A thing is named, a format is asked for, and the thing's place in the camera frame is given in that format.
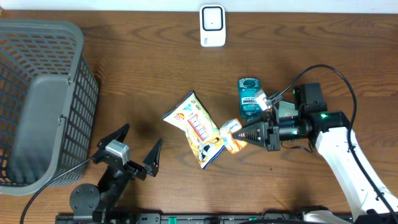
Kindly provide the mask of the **pale green wipes pack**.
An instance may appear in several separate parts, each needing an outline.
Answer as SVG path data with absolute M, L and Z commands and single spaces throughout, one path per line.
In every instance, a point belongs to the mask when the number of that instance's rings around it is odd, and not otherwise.
M 298 111 L 293 103 L 279 101 L 278 114 L 279 118 L 293 117 L 298 115 Z

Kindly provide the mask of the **teal mouthwash bottle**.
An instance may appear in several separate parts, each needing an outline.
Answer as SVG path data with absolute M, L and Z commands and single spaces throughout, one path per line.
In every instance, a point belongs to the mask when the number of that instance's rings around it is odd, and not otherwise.
M 255 93 L 261 89 L 261 81 L 257 78 L 241 78 L 238 80 L 239 110 L 242 118 L 250 122 L 261 115 Z

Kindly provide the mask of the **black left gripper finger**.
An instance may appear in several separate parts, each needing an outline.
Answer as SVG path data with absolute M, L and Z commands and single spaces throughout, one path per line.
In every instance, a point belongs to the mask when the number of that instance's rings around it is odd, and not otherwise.
M 148 175 L 155 177 L 159 171 L 160 152 L 162 149 L 163 139 L 159 139 L 155 146 L 150 150 L 146 158 L 143 160 L 145 170 Z
M 130 128 L 130 124 L 126 123 L 125 125 L 123 125 L 122 127 L 120 127 L 118 130 L 116 130 L 115 132 L 105 136 L 104 138 L 102 138 L 99 143 L 97 144 L 97 147 L 99 149 L 105 149 L 105 147 L 112 141 L 112 140 L 116 140 L 118 142 L 124 142 L 124 139 L 127 136 L 127 133 L 129 131 Z

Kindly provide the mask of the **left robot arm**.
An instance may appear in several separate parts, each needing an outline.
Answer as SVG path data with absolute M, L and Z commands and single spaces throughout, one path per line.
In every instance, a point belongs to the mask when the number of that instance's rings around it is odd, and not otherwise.
M 73 210 L 68 223 L 134 223 L 136 218 L 128 211 L 116 207 L 124 189 L 134 179 L 155 177 L 159 171 L 160 151 L 163 140 L 159 139 L 150 150 L 143 164 L 130 160 L 130 149 L 124 144 L 130 125 L 126 123 L 117 131 L 102 138 L 93 155 L 93 163 L 104 162 L 107 169 L 96 185 L 81 184 L 70 196 Z

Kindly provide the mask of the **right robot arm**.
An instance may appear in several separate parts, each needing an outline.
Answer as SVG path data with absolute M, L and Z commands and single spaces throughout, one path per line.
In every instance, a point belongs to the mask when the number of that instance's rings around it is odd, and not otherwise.
M 397 223 L 397 197 L 366 159 L 345 114 L 327 109 L 319 83 L 295 86 L 293 93 L 296 116 L 281 118 L 273 108 L 236 131 L 234 139 L 268 151 L 308 139 L 308 150 L 317 151 L 333 171 L 355 223 Z

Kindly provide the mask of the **yellow snack bag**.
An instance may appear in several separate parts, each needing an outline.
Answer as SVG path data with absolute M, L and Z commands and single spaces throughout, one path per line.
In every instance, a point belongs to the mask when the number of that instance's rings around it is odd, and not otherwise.
M 220 130 L 193 91 L 168 112 L 163 120 L 184 131 L 202 169 L 225 149 Z

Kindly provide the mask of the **small orange juice carton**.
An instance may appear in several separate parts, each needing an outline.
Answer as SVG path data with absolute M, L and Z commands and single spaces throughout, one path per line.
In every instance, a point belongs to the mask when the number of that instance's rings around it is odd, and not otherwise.
M 231 154 L 236 154 L 248 145 L 247 142 L 233 137 L 233 134 L 241 128 L 242 125 L 238 119 L 231 119 L 225 122 L 225 124 L 220 128 L 220 134 L 225 147 Z

